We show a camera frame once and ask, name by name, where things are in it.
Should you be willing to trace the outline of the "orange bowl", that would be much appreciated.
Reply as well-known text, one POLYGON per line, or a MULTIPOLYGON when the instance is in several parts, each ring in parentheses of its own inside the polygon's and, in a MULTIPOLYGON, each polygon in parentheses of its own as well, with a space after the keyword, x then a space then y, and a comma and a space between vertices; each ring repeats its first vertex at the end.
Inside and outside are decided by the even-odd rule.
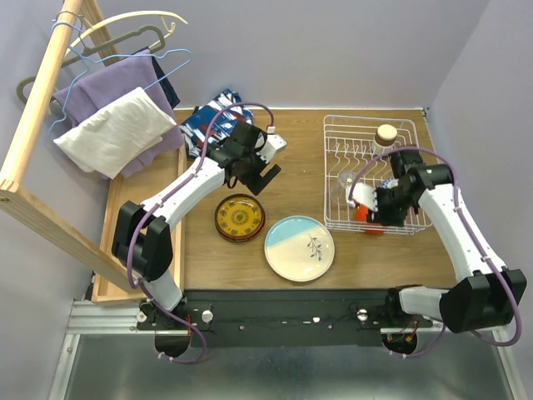
MULTIPOLYGON (((355 212, 354 212, 354 218, 356 221, 360 223, 368 224, 367 218, 369 216, 370 216, 370 210, 366 206, 359 204, 356 207, 355 212)), ((373 228, 368 228, 368 227, 364 227, 363 232, 367 234, 371 234, 371 235, 376 235, 376 236, 380 236, 384 233, 380 229, 373 229, 373 228)))

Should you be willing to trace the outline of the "yellow patterned lacquer plate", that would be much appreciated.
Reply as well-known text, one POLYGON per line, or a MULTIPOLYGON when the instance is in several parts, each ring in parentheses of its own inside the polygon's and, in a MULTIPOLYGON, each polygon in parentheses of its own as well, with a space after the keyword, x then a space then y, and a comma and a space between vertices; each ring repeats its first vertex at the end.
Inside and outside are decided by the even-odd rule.
POLYGON ((214 213, 217 232, 228 242, 244 243, 264 228, 266 212, 252 196, 238 193, 223 199, 214 213))

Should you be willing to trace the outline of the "clear drinking glass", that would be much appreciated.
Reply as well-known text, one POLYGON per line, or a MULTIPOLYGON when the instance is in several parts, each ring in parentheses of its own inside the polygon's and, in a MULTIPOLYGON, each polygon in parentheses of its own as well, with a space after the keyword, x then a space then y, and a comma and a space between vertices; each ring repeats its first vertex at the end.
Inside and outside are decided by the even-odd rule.
POLYGON ((356 174, 352 171, 342 171, 333 179, 330 200, 337 206, 354 208, 356 204, 349 197, 351 185, 356 174))

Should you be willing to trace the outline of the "metal cup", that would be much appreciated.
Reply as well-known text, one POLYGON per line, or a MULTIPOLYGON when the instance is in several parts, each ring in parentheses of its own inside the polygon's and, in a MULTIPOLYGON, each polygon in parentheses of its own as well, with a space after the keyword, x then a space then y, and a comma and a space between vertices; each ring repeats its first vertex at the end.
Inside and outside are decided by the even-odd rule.
POLYGON ((378 156, 390 150, 395 143, 396 137, 397 129, 394 126, 390 124, 380 125, 372 139, 372 154, 378 156))

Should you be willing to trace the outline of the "red patterned bowl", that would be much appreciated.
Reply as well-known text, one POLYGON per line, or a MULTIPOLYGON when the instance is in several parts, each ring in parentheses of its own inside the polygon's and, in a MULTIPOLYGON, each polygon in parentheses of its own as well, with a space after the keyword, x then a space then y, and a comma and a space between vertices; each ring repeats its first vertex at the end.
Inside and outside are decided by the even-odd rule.
POLYGON ((378 188, 384 188, 384 189, 392 189, 395 188, 398 184, 398 180, 396 178, 388 178, 387 180, 382 181, 378 188))

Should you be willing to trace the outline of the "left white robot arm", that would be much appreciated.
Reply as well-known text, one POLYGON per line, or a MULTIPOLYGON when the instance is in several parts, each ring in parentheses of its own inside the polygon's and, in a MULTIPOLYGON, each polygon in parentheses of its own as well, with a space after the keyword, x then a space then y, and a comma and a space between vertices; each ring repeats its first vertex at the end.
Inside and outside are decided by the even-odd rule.
POLYGON ((282 136, 239 121, 221 144, 209 144, 206 154, 159 193, 139 204, 119 209, 112 255, 126 267, 130 283, 142 286, 161 308, 174 311, 183 299, 170 272, 171 234, 204 197, 233 178, 255 195, 281 171, 267 168, 286 148, 282 136))

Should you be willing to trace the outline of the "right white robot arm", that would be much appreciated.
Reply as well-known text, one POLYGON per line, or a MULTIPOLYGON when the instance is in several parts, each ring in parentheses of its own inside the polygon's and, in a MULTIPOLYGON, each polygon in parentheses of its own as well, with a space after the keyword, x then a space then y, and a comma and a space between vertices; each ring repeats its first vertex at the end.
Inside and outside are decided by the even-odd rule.
POLYGON ((492 250, 469 213, 458 180, 446 162, 427 165, 416 147, 388 153, 394 187, 376 189, 372 222, 401 227, 409 211, 424 212, 443 242, 456 275, 449 289, 408 286, 389 292, 394 313, 426 316, 453 333, 521 325, 518 304, 526 277, 492 250))

